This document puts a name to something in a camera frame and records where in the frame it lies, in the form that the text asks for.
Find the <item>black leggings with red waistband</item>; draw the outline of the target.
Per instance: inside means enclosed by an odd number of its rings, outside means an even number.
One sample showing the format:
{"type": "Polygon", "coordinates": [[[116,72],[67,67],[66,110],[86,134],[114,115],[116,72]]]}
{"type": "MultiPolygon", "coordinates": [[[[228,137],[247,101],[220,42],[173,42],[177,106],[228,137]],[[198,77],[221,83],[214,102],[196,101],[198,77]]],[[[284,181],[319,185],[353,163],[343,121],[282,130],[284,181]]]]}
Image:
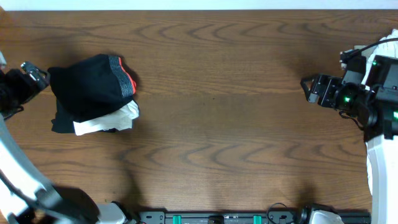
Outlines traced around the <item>black leggings with red waistband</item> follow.
{"type": "Polygon", "coordinates": [[[50,86],[75,122],[113,113],[133,100],[136,82],[121,57],[98,54],[67,68],[50,67],[50,86]]]}

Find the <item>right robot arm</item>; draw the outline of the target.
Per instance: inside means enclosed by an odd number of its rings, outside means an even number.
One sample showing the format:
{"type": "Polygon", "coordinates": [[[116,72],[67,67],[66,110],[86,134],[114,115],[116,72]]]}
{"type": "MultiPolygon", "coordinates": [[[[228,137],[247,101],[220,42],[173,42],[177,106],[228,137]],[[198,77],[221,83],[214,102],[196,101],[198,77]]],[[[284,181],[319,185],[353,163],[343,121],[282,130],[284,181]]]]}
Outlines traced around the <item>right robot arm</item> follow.
{"type": "Polygon", "coordinates": [[[372,181],[372,223],[397,223],[397,59],[361,49],[341,53],[343,77],[317,74],[300,85],[306,100],[337,110],[364,134],[372,181]]]}

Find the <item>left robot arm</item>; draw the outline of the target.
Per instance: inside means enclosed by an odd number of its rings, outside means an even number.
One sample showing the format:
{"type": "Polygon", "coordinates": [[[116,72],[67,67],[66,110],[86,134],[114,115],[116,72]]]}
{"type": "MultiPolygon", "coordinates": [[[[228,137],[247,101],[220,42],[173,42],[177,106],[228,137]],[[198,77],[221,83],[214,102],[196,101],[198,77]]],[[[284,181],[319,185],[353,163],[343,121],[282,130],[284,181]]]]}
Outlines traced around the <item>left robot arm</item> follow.
{"type": "Polygon", "coordinates": [[[96,204],[80,189],[55,186],[11,136],[6,121],[49,80],[49,73],[29,61],[1,73],[1,214],[8,223],[129,223],[131,217],[118,203],[96,204]]]}

